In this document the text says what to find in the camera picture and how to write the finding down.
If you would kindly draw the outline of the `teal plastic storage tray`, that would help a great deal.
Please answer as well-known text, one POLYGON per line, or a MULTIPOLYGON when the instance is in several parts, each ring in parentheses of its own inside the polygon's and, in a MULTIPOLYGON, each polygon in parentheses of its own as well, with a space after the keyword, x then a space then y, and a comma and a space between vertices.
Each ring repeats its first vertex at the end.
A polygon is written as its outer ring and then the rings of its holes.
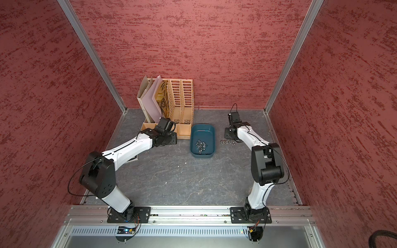
POLYGON ((216 131, 215 127, 210 124, 195 124, 191 128, 190 152, 194 158, 208 159, 213 157, 216 151, 216 131), (197 140, 206 143, 206 150, 202 154, 198 153, 196 148, 197 140))

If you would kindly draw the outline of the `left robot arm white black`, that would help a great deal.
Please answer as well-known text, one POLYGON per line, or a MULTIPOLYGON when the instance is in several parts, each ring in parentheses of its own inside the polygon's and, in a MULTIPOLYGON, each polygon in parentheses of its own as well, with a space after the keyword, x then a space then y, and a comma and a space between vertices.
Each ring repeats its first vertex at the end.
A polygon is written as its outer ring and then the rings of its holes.
POLYGON ((141 210, 135 210, 133 202, 117 186, 116 171, 144 151, 177 144, 175 128, 175 122, 162 117, 155 128, 139 131, 118 147, 90 153, 85 164, 77 170, 81 172, 80 185, 109 206, 109 223, 147 222, 148 217, 140 217, 141 210))

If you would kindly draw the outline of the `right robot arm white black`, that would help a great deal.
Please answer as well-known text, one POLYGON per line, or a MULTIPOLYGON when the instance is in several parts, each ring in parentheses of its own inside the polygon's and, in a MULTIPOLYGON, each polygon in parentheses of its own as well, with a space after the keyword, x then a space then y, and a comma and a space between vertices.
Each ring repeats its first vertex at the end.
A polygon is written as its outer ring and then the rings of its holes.
POLYGON ((286 169, 280 146, 260 137, 247 122, 243 122, 237 111, 228 113, 229 127, 225 129, 225 138, 243 142, 251 151, 251 175, 254 180, 252 190, 240 217, 233 220, 248 223, 268 223, 270 213, 266 201, 272 188, 282 184, 286 169))

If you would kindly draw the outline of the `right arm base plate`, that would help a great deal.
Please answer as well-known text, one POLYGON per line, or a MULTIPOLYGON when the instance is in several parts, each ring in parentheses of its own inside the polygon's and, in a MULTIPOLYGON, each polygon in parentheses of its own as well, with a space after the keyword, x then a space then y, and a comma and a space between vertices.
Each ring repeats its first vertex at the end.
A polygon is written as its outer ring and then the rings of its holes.
POLYGON ((230 208, 231 222, 233 224, 271 224, 272 218, 269 208, 248 209, 247 207, 231 207, 230 208))

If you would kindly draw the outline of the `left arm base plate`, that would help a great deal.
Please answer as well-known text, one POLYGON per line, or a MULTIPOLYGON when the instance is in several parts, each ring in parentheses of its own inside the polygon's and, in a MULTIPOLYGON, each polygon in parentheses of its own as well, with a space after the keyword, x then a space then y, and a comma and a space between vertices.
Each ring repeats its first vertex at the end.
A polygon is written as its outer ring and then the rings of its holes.
POLYGON ((112 207, 108 208, 108 223, 116 224, 137 224, 137 223, 148 223, 148 219, 151 214, 151 207, 128 207, 124 212, 119 213, 112 207))

